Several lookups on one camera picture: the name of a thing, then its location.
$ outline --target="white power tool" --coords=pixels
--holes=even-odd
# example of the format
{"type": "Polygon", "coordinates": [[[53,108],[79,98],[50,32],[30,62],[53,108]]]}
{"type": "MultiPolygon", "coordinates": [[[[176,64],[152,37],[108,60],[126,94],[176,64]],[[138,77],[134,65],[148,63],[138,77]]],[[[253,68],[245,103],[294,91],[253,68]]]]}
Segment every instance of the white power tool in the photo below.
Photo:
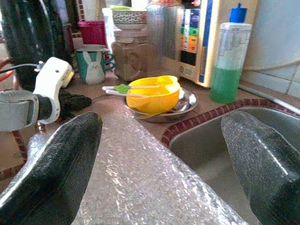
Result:
{"type": "Polygon", "coordinates": [[[66,61],[51,57],[37,75],[33,93],[27,90],[0,92],[0,131],[14,131],[34,124],[48,124],[60,115],[59,91],[74,71],[66,61]]]}

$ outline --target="stainless steel sink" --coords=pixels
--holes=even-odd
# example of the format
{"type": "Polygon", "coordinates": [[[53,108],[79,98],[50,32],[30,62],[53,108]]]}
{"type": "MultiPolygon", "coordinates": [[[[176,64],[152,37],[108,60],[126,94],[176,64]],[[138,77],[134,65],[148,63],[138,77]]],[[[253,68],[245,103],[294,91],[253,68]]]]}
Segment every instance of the stainless steel sink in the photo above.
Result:
{"type": "MultiPolygon", "coordinates": [[[[244,107],[266,125],[280,132],[300,150],[300,118],[263,107],[244,107]]],[[[236,177],[223,138],[222,116],[194,127],[174,137],[170,149],[210,185],[245,221],[259,224],[252,213],[244,191],[236,177]]]]}

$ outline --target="cord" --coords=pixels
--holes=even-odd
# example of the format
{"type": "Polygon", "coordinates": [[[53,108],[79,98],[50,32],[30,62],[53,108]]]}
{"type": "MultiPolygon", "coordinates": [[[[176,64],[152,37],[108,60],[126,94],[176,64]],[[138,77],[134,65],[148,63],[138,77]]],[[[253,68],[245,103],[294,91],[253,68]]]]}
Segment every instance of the cord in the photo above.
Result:
{"type": "Polygon", "coordinates": [[[269,65],[269,66],[261,66],[261,67],[244,67],[243,70],[245,70],[245,71],[262,71],[262,70],[278,69],[278,68],[296,64],[298,62],[300,62],[300,59],[282,62],[277,65],[269,65]]]}
{"type": "Polygon", "coordinates": [[[13,72],[13,71],[10,71],[9,73],[6,73],[6,74],[4,74],[4,75],[1,75],[1,76],[0,76],[0,82],[1,82],[1,81],[4,81],[4,80],[7,79],[7,78],[9,78],[12,74],[14,74],[14,72],[13,72]]]}
{"type": "Polygon", "coordinates": [[[245,91],[248,91],[252,94],[255,94],[255,95],[258,95],[258,96],[261,96],[263,98],[266,98],[268,100],[271,100],[272,102],[275,102],[277,103],[278,105],[281,105],[283,106],[284,108],[287,108],[288,110],[291,110],[292,112],[296,113],[296,114],[300,114],[300,109],[298,109],[297,107],[291,105],[291,104],[288,104],[287,102],[284,102],[284,101],[281,101],[280,99],[278,98],[275,98],[271,95],[268,95],[266,93],[263,93],[263,92],[260,92],[258,90],[255,90],[253,88],[249,88],[249,87],[246,87],[244,85],[239,85],[239,89],[242,89],[242,90],[245,90],[245,91]]]}
{"type": "Polygon", "coordinates": [[[0,70],[0,74],[6,73],[6,72],[14,70],[14,69],[17,69],[19,67],[35,67],[35,68],[38,68],[39,64],[33,64],[33,63],[20,64],[20,65],[17,65],[17,66],[8,68],[8,69],[0,70]]]}

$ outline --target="patterned bowl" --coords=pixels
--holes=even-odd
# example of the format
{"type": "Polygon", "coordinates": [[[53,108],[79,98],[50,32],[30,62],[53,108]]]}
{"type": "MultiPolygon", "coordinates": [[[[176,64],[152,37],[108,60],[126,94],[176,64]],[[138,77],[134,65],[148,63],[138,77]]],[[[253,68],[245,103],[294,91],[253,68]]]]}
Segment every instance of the patterned bowl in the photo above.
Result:
{"type": "Polygon", "coordinates": [[[121,30],[141,30],[147,24],[146,11],[113,11],[112,18],[121,30]]]}

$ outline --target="yellow plastic bowl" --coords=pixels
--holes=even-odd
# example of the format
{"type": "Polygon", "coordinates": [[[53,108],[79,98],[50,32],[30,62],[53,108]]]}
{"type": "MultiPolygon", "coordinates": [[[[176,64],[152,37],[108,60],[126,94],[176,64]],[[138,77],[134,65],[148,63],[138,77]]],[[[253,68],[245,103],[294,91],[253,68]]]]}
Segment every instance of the yellow plastic bowl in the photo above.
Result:
{"type": "Polygon", "coordinates": [[[173,109],[179,98],[180,85],[175,76],[149,77],[133,81],[130,86],[155,86],[159,88],[131,89],[128,93],[147,95],[148,97],[126,97],[127,105],[148,114],[164,113],[173,109]]]}

